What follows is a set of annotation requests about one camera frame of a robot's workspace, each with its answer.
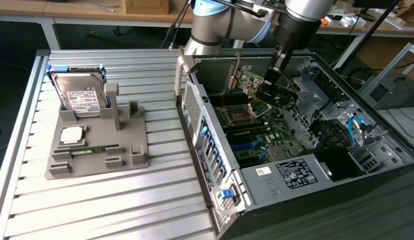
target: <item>aluminum extrusion table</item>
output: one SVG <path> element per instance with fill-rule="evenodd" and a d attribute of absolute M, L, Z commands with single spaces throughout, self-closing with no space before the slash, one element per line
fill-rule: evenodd
<path fill-rule="evenodd" d="M 173 102 L 179 51 L 39 51 L 0 170 L 0 239 L 215 238 Z M 45 180 L 59 117 L 45 66 L 99 66 L 145 109 L 148 168 Z"/>

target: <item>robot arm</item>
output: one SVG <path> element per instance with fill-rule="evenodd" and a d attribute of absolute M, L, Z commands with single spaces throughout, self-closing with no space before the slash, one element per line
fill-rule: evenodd
<path fill-rule="evenodd" d="M 223 38 L 249 43 L 260 42 L 271 28 L 275 11 L 263 8 L 255 12 L 263 14 L 253 16 L 215 0 L 196 0 L 191 38 L 185 44 L 184 55 L 220 54 Z"/>
<path fill-rule="evenodd" d="M 284 71 L 293 50 L 305 49 L 336 0 L 285 0 L 285 12 L 279 15 L 273 29 L 277 46 L 264 79 L 272 84 Z"/>
<path fill-rule="evenodd" d="M 273 37 L 277 47 L 264 79 L 276 82 L 291 58 L 293 50 L 308 46 L 331 6 L 336 0 L 243 0 L 252 3 L 252 10 L 267 13 L 253 16 L 215 0 L 196 0 L 191 38 L 185 45 L 185 55 L 220 54 L 221 38 L 257 43 L 268 33 L 275 12 L 281 12 Z"/>

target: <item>slotted aluminum surface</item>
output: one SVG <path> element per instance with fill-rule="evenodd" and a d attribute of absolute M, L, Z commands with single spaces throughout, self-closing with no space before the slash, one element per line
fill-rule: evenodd
<path fill-rule="evenodd" d="M 215 238 L 173 103 L 177 56 L 177 50 L 164 49 L 61 50 L 49 54 L 52 66 L 101 64 L 108 83 L 119 84 L 117 103 L 140 101 L 145 110 L 149 166 L 44 179 L 60 104 L 44 77 L 4 238 Z"/>

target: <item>hard drive label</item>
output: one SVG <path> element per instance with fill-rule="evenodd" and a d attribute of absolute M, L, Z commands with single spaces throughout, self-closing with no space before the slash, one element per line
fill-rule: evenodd
<path fill-rule="evenodd" d="M 289 189 L 296 189 L 317 182 L 303 158 L 279 163 L 276 167 Z"/>
<path fill-rule="evenodd" d="M 96 91 L 67 91 L 65 94 L 75 113 L 100 111 Z"/>

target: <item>motherboard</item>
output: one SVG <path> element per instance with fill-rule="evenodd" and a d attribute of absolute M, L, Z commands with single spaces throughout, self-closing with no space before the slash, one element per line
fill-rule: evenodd
<path fill-rule="evenodd" d="M 300 155 L 295 130 L 277 108 L 253 99 L 247 104 L 215 107 L 213 111 L 241 168 Z"/>

